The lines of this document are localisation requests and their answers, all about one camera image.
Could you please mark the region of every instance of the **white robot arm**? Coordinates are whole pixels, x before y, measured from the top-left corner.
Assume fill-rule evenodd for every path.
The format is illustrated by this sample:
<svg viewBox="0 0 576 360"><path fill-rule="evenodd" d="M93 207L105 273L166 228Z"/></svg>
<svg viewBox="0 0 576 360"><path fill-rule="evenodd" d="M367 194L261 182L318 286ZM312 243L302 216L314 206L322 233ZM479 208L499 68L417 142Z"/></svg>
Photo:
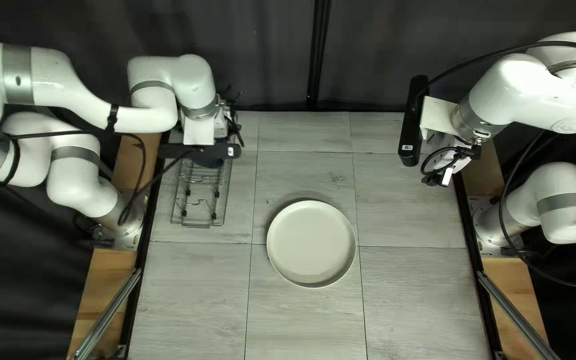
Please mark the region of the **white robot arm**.
<svg viewBox="0 0 576 360"><path fill-rule="evenodd" d="M494 246L508 244L499 223L499 206L473 214L477 236ZM503 209L508 235L541 226L548 241L576 243L576 165L549 163L535 170L526 182L508 195Z"/></svg>
<svg viewBox="0 0 576 360"><path fill-rule="evenodd" d="M134 107L116 108L116 131L171 129L179 117L176 96L189 120L184 143L214 144L216 123L223 121L223 115L218 114L212 71L203 58L191 54L133 58L128 63L128 82ZM82 84L64 53L0 43L0 119L4 104L67 108L101 129L107 127L113 107Z"/></svg>
<svg viewBox="0 0 576 360"><path fill-rule="evenodd" d="M215 138L227 137L226 121L231 116L221 106L211 68L203 58L192 54L133 58L128 64L128 82L133 107L113 105L82 84L64 53L0 44L0 120L4 104L58 106L96 127L121 133L163 132L181 119L184 145L213 145ZM4 121L1 130L25 135L78 129L38 113L16 113ZM17 144L18 154L12 142L0 142L0 181L9 179L8 184L30 187L46 179L53 202L74 208L121 236L132 236L139 228L143 215L139 211L132 212L122 225L117 222L127 202L98 176L96 137L25 138Z"/></svg>
<svg viewBox="0 0 576 360"><path fill-rule="evenodd" d="M576 43L576 32L540 41ZM423 140L439 151L480 145L512 122L576 133L576 48L533 47L526 54L501 58L459 104L426 96L419 127ZM437 153L424 174L443 171L440 184L448 185L450 176L470 162L467 156L455 161L456 155L453 150Z"/></svg>
<svg viewBox="0 0 576 360"><path fill-rule="evenodd" d="M540 41L576 42L576 32ZM511 122L576 133L576 48L535 47L497 61L452 116L462 139L489 137Z"/></svg>

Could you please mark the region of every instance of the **wire rack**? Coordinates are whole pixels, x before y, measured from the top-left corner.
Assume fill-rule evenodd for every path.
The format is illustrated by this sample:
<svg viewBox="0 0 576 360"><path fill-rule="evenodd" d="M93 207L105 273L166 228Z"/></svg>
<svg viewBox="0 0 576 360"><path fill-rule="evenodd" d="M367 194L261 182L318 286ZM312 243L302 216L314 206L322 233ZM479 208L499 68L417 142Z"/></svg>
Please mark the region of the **wire rack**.
<svg viewBox="0 0 576 360"><path fill-rule="evenodd" d="M182 161L170 222L185 227L210 228L225 221L232 160L208 168L191 159Z"/></svg>

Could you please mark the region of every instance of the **plate rim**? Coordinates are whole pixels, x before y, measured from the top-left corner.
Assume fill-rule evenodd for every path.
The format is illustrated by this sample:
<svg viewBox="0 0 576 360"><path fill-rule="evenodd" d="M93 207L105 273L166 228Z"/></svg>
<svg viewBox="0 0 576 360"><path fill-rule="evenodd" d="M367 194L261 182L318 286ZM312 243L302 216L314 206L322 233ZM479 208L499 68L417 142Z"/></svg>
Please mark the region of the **plate rim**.
<svg viewBox="0 0 576 360"><path fill-rule="evenodd" d="M298 206L302 207L304 205L307 205L305 203L316 204L316 206L324 205L325 208L333 209L334 212L336 212L337 214L340 215L340 217L343 219L344 224L347 226L347 229L352 234L352 245L353 245L352 247L354 248L354 251L349 256L349 260L346 262L343 269L341 269L337 274L335 274L331 278L326 279L326 280L321 281L321 282L298 282L298 281L294 281L294 280L288 278L286 275L284 275L284 273L279 271L279 269L277 268L277 266L273 260L273 256L271 255L271 251L268 250L268 248L269 248L268 244L271 243L271 241L269 241L269 234L271 233L271 230L273 229L273 227L276 226L276 224L277 224L275 222L276 219L279 216L281 216L281 214L285 214L286 212L288 212L291 208L296 208ZM357 256L357 238L356 238L356 234L355 234L355 229L353 228L353 225L350 223L350 220L348 220L348 217L346 217L339 209L337 209L336 207L332 206L331 204L329 204L327 202L320 201L320 200L300 200L300 201L293 202L293 203L290 203L290 204L284 206L284 208L282 208L279 212L277 212L275 217L273 217L272 221L270 221L270 226L268 226L268 231L266 232L266 253L268 255L268 259L270 260L270 264L272 264L275 271L277 271L277 273L279 275L281 275L284 279L286 279L289 282L291 282L297 286L300 286L302 288L319 289L319 288L324 288L325 286L332 285L335 282L338 282L339 280L341 280L341 278L343 278L348 273L348 270L350 270L350 267L352 267L353 264L355 263L355 258Z"/></svg>

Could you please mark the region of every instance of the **black bracket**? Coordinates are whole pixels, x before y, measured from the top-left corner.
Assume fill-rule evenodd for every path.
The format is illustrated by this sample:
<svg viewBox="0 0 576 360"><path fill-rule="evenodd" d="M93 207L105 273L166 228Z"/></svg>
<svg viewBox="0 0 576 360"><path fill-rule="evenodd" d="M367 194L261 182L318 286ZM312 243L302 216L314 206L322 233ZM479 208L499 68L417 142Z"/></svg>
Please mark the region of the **black bracket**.
<svg viewBox="0 0 576 360"><path fill-rule="evenodd" d="M200 161L236 159L241 156L241 146L238 143L216 143L214 145L163 143L159 146L159 157L164 159L175 159L189 152L192 153L193 159Z"/></svg>
<svg viewBox="0 0 576 360"><path fill-rule="evenodd" d="M428 77L417 75L410 80L408 88L408 101L406 102L406 112L401 125L399 135L399 147L397 153L401 162L407 167L417 166L419 163L419 153L421 151L421 109L424 103L424 96L430 94L428 90Z"/></svg>

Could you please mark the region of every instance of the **white plate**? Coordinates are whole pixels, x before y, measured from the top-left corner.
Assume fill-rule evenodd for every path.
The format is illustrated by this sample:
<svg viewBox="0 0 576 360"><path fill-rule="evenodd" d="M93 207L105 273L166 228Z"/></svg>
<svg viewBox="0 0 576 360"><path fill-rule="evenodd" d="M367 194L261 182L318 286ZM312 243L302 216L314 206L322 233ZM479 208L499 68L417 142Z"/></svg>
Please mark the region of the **white plate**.
<svg viewBox="0 0 576 360"><path fill-rule="evenodd" d="M286 206L270 224L268 257L279 274L307 288L341 279L355 258L355 232L335 207L305 200Z"/></svg>

